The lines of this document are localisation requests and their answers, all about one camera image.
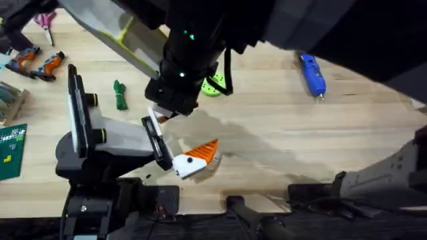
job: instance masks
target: green gear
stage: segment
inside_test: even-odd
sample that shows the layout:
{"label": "green gear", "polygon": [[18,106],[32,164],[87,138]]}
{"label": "green gear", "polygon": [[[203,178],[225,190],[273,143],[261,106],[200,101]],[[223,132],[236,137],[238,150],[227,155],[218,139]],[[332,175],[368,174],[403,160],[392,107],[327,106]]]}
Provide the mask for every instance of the green gear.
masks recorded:
{"label": "green gear", "polygon": [[[212,80],[215,81],[219,86],[226,88],[226,79],[221,73],[216,73],[215,76],[213,76]],[[203,91],[203,93],[205,93],[205,95],[208,97],[217,97],[221,95],[221,92],[214,89],[214,87],[212,87],[206,79],[203,80],[201,91]]]}

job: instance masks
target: yellow label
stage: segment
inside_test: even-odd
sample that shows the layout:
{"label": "yellow label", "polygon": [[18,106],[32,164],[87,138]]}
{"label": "yellow label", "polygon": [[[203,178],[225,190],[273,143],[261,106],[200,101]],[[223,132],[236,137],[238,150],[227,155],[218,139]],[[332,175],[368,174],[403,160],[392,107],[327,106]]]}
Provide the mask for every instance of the yellow label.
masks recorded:
{"label": "yellow label", "polygon": [[12,160],[12,155],[8,155],[5,159],[3,159],[4,163],[10,162]]}

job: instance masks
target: black cable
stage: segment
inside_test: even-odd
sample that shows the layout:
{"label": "black cable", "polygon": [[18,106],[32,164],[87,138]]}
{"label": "black cable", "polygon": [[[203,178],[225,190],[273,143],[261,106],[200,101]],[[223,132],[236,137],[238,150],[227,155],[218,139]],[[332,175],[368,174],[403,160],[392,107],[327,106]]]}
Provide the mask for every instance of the black cable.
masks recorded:
{"label": "black cable", "polygon": [[[188,224],[188,223],[198,223],[198,222],[201,222],[201,221],[206,221],[206,220],[210,220],[210,219],[215,219],[215,218],[218,218],[218,217],[224,217],[224,216],[226,216],[228,214],[228,212],[225,212],[225,213],[220,213],[220,214],[217,214],[217,215],[213,215],[213,216],[209,216],[209,217],[202,217],[202,218],[199,218],[199,219],[194,219],[194,220],[191,220],[191,221],[158,221],[158,223],[161,223],[161,224]],[[155,219],[152,219],[152,218],[150,218],[150,217],[148,217],[147,215],[142,215],[145,219],[147,219],[148,221],[152,221],[152,222],[154,222],[155,221]]]}
{"label": "black cable", "polygon": [[153,233],[153,231],[154,231],[154,227],[155,227],[155,225],[159,222],[159,218],[160,218],[160,215],[159,216],[157,216],[157,219],[155,220],[155,222],[151,225],[151,228],[149,229],[149,233],[148,233],[148,235],[147,235],[147,238],[145,239],[145,240],[149,240],[149,238],[151,237],[151,234]]}
{"label": "black cable", "polygon": [[369,202],[365,202],[365,201],[361,201],[361,200],[357,200],[357,199],[351,199],[348,197],[321,197],[318,199],[314,199],[313,201],[310,201],[308,203],[304,203],[302,205],[297,205],[297,207],[307,209],[309,206],[311,206],[315,203],[321,203],[321,202],[327,202],[327,201],[350,202],[350,203],[354,203],[356,205],[361,205],[361,206],[365,206],[365,207],[369,207],[369,208],[377,209],[377,210],[381,210],[381,211],[388,211],[388,212],[396,213],[396,214],[409,215],[409,216],[413,216],[413,217],[427,217],[427,212],[425,212],[425,211],[412,211],[412,210],[406,210],[406,209],[394,209],[394,208],[379,206],[379,205],[376,205],[373,203],[369,203]]}
{"label": "black cable", "polygon": [[221,87],[210,77],[206,77],[206,81],[220,93],[229,96],[233,94],[232,50],[229,47],[226,48],[226,52],[224,53],[224,77],[226,78],[226,88]]}

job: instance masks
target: green circuit board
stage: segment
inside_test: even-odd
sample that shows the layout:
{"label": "green circuit board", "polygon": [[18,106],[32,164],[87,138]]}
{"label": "green circuit board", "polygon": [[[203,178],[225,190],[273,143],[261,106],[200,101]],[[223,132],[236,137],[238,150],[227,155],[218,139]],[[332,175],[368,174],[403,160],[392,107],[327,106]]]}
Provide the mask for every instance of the green circuit board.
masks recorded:
{"label": "green circuit board", "polygon": [[0,180],[21,173],[27,124],[0,129]]}

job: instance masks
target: green object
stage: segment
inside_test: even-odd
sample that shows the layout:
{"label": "green object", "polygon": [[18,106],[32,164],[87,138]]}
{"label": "green object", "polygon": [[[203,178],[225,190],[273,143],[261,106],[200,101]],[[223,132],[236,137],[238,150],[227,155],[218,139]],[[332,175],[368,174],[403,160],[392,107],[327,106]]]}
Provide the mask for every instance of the green object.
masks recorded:
{"label": "green object", "polygon": [[[216,73],[215,76],[213,76],[212,80],[216,82],[219,86],[226,88],[226,79],[221,73]],[[205,95],[208,97],[217,97],[221,95],[221,93],[218,90],[214,89],[214,87],[212,87],[206,79],[203,81],[201,91],[205,93]]]}
{"label": "green object", "polygon": [[118,110],[127,110],[127,103],[125,100],[126,86],[118,80],[115,80],[113,88],[115,92],[115,107]]}
{"label": "green object", "polygon": [[27,124],[0,129],[0,180],[21,173]]}

